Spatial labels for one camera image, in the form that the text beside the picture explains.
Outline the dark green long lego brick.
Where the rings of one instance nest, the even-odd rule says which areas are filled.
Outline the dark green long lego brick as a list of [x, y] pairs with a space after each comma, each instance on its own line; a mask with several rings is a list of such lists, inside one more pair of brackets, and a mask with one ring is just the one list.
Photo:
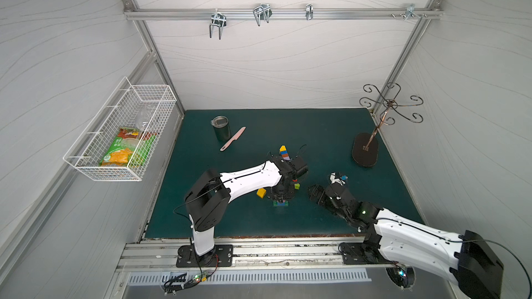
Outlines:
[[289, 206], [289, 202], [273, 202], [273, 206], [280, 207], [280, 206]]

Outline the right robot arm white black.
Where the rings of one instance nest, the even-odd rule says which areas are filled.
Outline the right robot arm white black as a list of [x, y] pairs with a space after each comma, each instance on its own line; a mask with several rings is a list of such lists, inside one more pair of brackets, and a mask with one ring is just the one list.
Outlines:
[[479, 234], [438, 230], [358, 201], [342, 180], [313, 185], [308, 195], [364, 235], [353, 253], [364, 261], [419, 268], [457, 285], [469, 298], [500, 298], [504, 265]]

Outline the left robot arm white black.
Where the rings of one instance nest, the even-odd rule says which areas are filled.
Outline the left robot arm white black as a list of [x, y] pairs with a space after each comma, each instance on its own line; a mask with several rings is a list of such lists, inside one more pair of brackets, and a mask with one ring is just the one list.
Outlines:
[[271, 156], [264, 163], [238, 172], [208, 169], [185, 194], [183, 206], [191, 222], [191, 244], [178, 250], [177, 267], [230, 267], [234, 247], [216, 245], [215, 226], [235, 199], [257, 192], [274, 205], [283, 206], [295, 197], [299, 178], [308, 172], [302, 157]]

